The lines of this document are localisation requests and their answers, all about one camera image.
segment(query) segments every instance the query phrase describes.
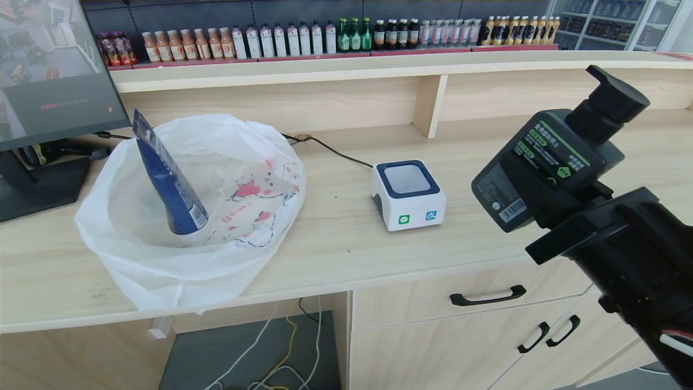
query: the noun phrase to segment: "white plastic bag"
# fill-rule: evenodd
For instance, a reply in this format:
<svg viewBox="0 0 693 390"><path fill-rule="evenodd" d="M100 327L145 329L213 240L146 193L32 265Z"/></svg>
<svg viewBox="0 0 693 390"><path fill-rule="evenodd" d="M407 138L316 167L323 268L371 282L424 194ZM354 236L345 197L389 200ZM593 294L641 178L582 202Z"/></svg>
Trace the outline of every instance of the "white plastic bag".
<svg viewBox="0 0 693 390"><path fill-rule="evenodd" d="M173 234L135 139L121 142L75 215L86 245L139 310L209 307L240 295L303 205L306 173L273 127L230 115L155 128L209 213Z"/></svg>

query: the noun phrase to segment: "monitor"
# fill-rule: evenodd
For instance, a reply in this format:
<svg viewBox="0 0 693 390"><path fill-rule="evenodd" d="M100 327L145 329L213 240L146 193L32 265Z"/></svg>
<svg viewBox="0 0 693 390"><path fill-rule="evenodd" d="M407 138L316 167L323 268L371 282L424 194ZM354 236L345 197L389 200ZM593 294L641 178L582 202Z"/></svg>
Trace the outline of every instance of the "monitor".
<svg viewBox="0 0 693 390"><path fill-rule="evenodd" d="M130 126L78 0L7 1L0 18L0 222L75 202L79 158L28 170L12 151Z"/></svg>

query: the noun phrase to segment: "blue tube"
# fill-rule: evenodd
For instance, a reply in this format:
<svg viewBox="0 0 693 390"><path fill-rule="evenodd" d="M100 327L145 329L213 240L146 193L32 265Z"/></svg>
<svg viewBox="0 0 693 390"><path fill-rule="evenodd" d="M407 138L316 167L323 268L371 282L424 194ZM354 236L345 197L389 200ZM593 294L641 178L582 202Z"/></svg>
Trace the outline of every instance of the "blue tube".
<svg viewBox="0 0 693 390"><path fill-rule="evenodd" d="M209 220L202 201L138 110L134 111L132 131L149 179L166 206L168 227L177 235L202 229Z"/></svg>

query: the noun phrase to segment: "monitor stand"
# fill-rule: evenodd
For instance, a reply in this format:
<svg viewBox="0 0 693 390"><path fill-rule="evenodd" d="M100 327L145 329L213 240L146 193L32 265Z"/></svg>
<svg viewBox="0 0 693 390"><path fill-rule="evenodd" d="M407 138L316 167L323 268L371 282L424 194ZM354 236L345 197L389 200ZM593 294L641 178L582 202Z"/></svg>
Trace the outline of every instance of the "monitor stand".
<svg viewBox="0 0 693 390"><path fill-rule="evenodd" d="M29 171L12 151L0 152L0 222L75 203L88 171L88 157Z"/></svg>

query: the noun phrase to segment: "black handle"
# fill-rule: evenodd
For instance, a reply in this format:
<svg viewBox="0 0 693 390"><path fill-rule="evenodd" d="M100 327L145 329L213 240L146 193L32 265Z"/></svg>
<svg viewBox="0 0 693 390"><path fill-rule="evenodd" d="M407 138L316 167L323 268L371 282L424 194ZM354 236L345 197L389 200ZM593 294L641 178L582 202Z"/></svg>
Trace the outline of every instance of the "black handle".
<svg viewBox="0 0 693 390"><path fill-rule="evenodd" d="M474 306L474 305L486 305L487 303L505 302L506 300L513 300L520 298L527 293L527 290L522 285L516 285L510 287L510 295L504 296L503 298L494 298L486 300L467 300L462 294L452 294L450 295L450 302L456 306Z"/></svg>
<svg viewBox="0 0 693 390"><path fill-rule="evenodd" d="M549 334L549 329L551 329L551 327L546 322L542 322L539 324L539 329L541 329L541 336L539 336L539 338L534 342L534 344L530 345L529 348L525 347L524 345L520 345L518 347L520 353L528 353L532 350L532 348L536 347L536 345L539 344L547 334Z"/></svg>
<svg viewBox="0 0 693 390"><path fill-rule="evenodd" d="M573 314L572 316L570 316L570 323L572 324L572 327L570 328L570 330L568 330L568 333L566 333L565 336L561 337L560 340L558 340L558 341L553 341L552 339L546 340L546 345L548 345L549 348L555 347L555 346L559 345L560 343L562 343L563 340L567 339L568 336L570 336L570 334L573 333L577 329L578 326L580 326L580 317Z"/></svg>

